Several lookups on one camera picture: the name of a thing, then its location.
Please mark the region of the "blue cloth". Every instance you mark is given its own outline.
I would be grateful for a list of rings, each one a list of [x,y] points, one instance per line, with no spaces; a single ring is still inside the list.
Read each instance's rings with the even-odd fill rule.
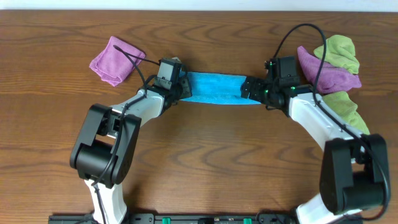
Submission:
[[[242,75],[188,72],[192,96],[183,101],[214,105],[259,105],[259,102],[241,97]]]

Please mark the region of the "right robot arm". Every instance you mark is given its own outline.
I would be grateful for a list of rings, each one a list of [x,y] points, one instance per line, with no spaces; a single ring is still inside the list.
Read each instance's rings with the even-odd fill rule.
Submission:
[[[359,212],[387,208],[391,197],[385,140],[344,122],[303,85],[294,57],[265,62],[265,78],[246,77],[242,98],[281,110],[300,124],[323,150],[319,194],[295,209],[296,223],[362,223]]]

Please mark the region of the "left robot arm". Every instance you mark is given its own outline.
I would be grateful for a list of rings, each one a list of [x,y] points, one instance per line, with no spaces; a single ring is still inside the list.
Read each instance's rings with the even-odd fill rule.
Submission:
[[[140,128],[174,103],[192,96],[185,65],[162,58],[156,75],[136,95],[113,106],[92,105],[72,149],[70,166],[89,187],[92,223],[122,223],[127,214],[122,182],[131,167]]]

